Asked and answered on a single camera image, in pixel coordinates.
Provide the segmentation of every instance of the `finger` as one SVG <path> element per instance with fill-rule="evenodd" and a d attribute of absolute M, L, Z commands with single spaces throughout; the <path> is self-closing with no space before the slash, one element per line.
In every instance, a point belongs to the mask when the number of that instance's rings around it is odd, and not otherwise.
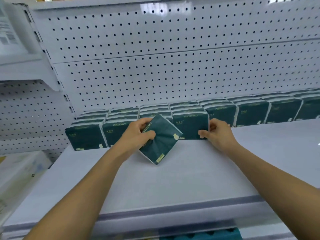
<path fill-rule="evenodd" d="M 142 130 L 146 127 L 146 124 L 149 123 L 153 118 L 142 118 L 136 121 L 139 129 Z"/>
<path fill-rule="evenodd" d="M 145 133 L 141 133 L 136 139 L 136 145 L 140 149 L 147 141 L 153 140 L 156 136 L 156 133 L 153 130 L 150 130 Z"/>
<path fill-rule="evenodd" d="M 202 129 L 202 130 L 198 131 L 198 135 L 200 136 L 201 139 L 202 138 L 209 138 L 210 137 L 210 132 L 207 131 L 207 130 Z"/>

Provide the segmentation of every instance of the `metal shelf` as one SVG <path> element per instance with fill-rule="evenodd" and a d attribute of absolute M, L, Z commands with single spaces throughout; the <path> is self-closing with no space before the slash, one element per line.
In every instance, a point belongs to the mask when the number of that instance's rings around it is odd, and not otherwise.
<path fill-rule="evenodd" d="M 320 120 L 232 130 L 236 139 L 259 157 L 320 188 Z M 37 223 L 105 151 L 76 152 L 69 146 L 5 223 L 5 232 L 27 231 Z M 121 166 L 93 234 L 160 230 L 204 222 L 230 225 L 238 218 L 272 213 L 234 163 L 207 141 L 179 141 L 158 166 L 141 154 L 134 154 Z"/>

